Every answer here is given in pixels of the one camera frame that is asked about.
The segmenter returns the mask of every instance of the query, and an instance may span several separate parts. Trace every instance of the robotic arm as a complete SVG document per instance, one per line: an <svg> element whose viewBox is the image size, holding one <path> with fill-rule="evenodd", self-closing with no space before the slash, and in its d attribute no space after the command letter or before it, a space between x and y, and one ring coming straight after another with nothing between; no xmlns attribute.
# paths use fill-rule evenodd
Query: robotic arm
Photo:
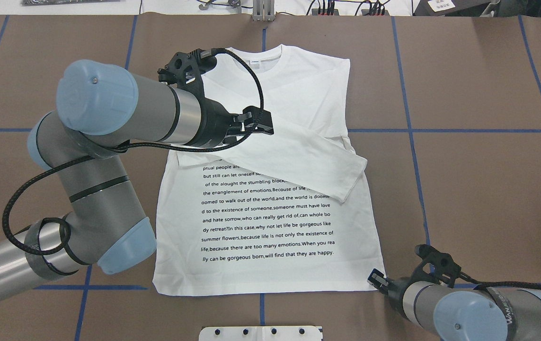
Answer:
<svg viewBox="0 0 541 341"><path fill-rule="evenodd" d="M402 317L445 341L541 340L541 285L476 281L430 245L416 246L416 254L422 262L410 277L393 280L374 269L367 279ZM475 290L454 289L458 278Z"/></svg>
<svg viewBox="0 0 541 341"><path fill-rule="evenodd" d="M251 133L273 133L270 113L263 108L229 114L205 98L201 74L216 66L214 56L220 53L233 55L223 48L178 53L159 69L160 82L88 60L67 67L58 86L57 110L36 124L27 146L46 173L61 169L58 175L73 212L41 219L13 235L9 213L19 193L12 197L4 212L8 240L0 242L0 300L96 262L106 274L115 274L155 252L151 223L118 155L128 147L151 144L128 140L213 151L210 147L232 147ZM244 138L237 142L239 135Z"/></svg>

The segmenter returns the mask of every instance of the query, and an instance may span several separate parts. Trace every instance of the black cable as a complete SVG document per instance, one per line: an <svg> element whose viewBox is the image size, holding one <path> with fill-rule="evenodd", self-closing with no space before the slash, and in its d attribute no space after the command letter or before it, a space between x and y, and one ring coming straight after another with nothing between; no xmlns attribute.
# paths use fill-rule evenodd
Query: black cable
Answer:
<svg viewBox="0 0 541 341"><path fill-rule="evenodd" d="M369 8L371 9L372 2L370 2L369 0L361 1L359 2L359 6L356 7L355 15L359 14L359 9L361 9L361 6L363 6L363 4L369 4Z"/></svg>
<svg viewBox="0 0 541 341"><path fill-rule="evenodd" d="M522 287L524 289L541 290L541 283L530 283L526 281L478 281L470 277L465 272L460 272L460 278L470 283L476 284L475 289L485 289L486 287Z"/></svg>
<svg viewBox="0 0 541 341"><path fill-rule="evenodd" d="M243 67L245 67L247 72L249 72L249 74L253 78L254 82L256 83L257 92L258 92L258 95L260 96L260 112L262 112L264 110L264 95L262 94L262 85L260 84L260 80L258 80L255 72L253 72L253 70L249 67L249 65L247 65L247 63L245 63L245 61L243 61L239 56L237 56L237 54L235 54L234 52L232 52L230 50L227 50L225 48L215 48L214 49L214 54L227 54L227 55L231 56L232 58L234 58ZM171 149L173 151L193 152L193 153L219 152L219 151L223 151L225 149L229 149L229 148L232 148L232 147L234 147L234 146L236 146L238 144L243 143L247 138L249 138L249 136L251 136L251 134L253 134L253 130L256 129L257 124L258 124L257 118L254 118L253 125L251 125L249 130L247 130L245 132L245 134L243 135L242 138L238 139L236 142L224 145L222 147L199 149L199 148L176 147L175 145L162 144L162 143L140 142L140 143L125 143L125 144L119 145L118 147L108 148L108 149L111 150L111 151L116 151L118 153L123 153L127 149L134 148L134 147L157 147L157 148L162 148L162 149ZM9 226L9 216L10 216L10 213L11 213L11 209L15 205L18 198L24 193L24 191L26 191L27 188L32 186L37 181L40 181L41 179L45 179L46 177L49 177L50 175L52 175L54 173L57 173L57 172L60 172L63 169L66 169L68 167L75 166L76 164L80 164L82 162L87 162L87 161L90 161L90 160L93 160L93 157L91 157L89 155L86 155L84 157L76 158L75 160L63 163L63 164L61 164L59 166L56 166L56 167L51 168L49 170L46 170L45 172L37 175L36 177L33 177L29 181L26 181L24 184L22 184L22 186L20 186L20 188L18 188L16 190L16 192L13 194L13 196L11 196L11 198L7 202L7 205L6 205L5 209L3 210L3 215L1 217L1 227L3 229L3 233L6 236L7 240L9 240L9 242L11 242L11 244L16 246L20 250L22 250L22 251L24 251L26 253L29 253L29 254L33 254L33 255L51 255L51 254L54 254L54 253L64 249L64 247L68 244L69 239L71 239L71 227L69 226L69 224L64 219L60 219L60 218L44 218L43 219L43 223L45 223L45 222L58 223L60 225L60 228L64 230L64 236L61 237L60 244L58 244L58 246L52 248L51 250L43 251L43 250L40 250L40 249L32 248L32 247L24 244L23 242L20 242L18 239L16 239L14 233L11 232L11 229L10 229L10 226Z"/></svg>
<svg viewBox="0 0 541 341"><path fill-rule="evenodd" d="M378 2L374 2L373 5L369 4L369 11L367 11L366 15L376 15L376 7L378 6Z"/></svg>
<svg viewBox="0 0 541 341"><path fill-rule="evenodd" d="M319 0L312 0L312 1L310 2L309 10L306 11L306 15L308 15L308 14L310 13L310 9L311 9L312 6L314 5L314 2L315 2L315 1L319 1Z"/></svg>
<svg viewBox="0 0 541 341"><path fill-rule="evenodd" d="M27 252L29 254L33 255L51 255L54 254L66 246L66 244L69 242L69 239L71 238L71 229L68 227L68 224L64 222L64 224L60 223L61 227L64 229L64 237L61 238L60 244L56 246L55 248L52 248L51 250L38 250L35 248L31 248L30 246L24 244L23 242L20 242L18 239L16 239L15 235L11 233L10 227L9 227L9 214L11 212L11 209L13 208L13 205L16 203L18 198L24 193L24 191L32 186L32 184L36 183L37 181L41 179L45 179L46 177L49 177L50 175L60 172L63 169L66 169L70 166L75 166L75 164L80 164L82 162L86 162L89 160L93 160L93 158L89 155L86 155L84 157L77 158L75 160L63 163L57 167L54 167L52 169L46 170L45 172L37 175L36 177L33 177L29 181L26 181L20 188L16 190L16 192L11 196L9 201L7 201L7 205L5 209L3 210L3 216L1 217L1 227L3 228L3 233L6 236L7 240L11 242L11 244L14 244L17 248L20 250Z"/></svg>
<svg viewBox="0 0 541 341"><path fill-rule="evenodd" d="M205 4L205 5L216 5L216 6L227 6L227 7L232 7L230 4L216 4L215 2L216 0L209 0L209 1L203 1L203 0L197 0L197 2L200 2L201 4ZM243 6L241 5L242 8L244 9L253 9L253 7L250 7L250 6Z"/></svg>
<svg viewBox="0 0 541 341"><path fill-rule="evenodd" d="M207 6L209 6L209 5L215 5L215 6L228 6L228 7L232 7L232 6L229 5L229 4L216 4L214 1L216 1L216 0L209 0L209 1L197 0L197 2L200 2L201 4L205 4L205 5L207 5Z"/></svg>

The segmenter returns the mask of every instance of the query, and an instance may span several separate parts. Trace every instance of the blue joint cap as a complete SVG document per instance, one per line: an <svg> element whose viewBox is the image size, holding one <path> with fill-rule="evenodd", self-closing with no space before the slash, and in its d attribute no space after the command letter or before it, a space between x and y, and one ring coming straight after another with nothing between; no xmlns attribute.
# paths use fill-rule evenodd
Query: blue joint cap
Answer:
<svg viewBox="0 0 541 341"><path fill-rule="evenodd" d="M116 274L147 259L155 250L155 233L146 217L119 238L98 260L98 265L105 274Z"/></svg>
<svg viewBox="0 0 541 341"><path fill-rule="evenodd" d="M39 147L37 146L37 132L39 132L39 126L41 125L41 122L43 122L43 119L47 117L47 115L43 116L39 120L39 122L37 122L35 127L30 130L30 133L28 133L28 139L26 140L26 148L28 149L28 154L30 154L30 158L32 158L33 161L45 171L50 170L51 167L45 162L45 160L43 160L43 157L41 157L41 154L39 153Z"/></svg>
<svg viewBox="0 0 541 341"><path fill-rule="evenodd" d="M138 104L138 84L123 67L79 60L58 84L56 106L65 126L88 135L123 127Z"/></svg>
<svg viewBox="0 0 541 341"><path fill-rule="evenodd" d="M449 341L506 341L508 325L494 303L470 291L450 293L435 306L435 328Z"/></svg>

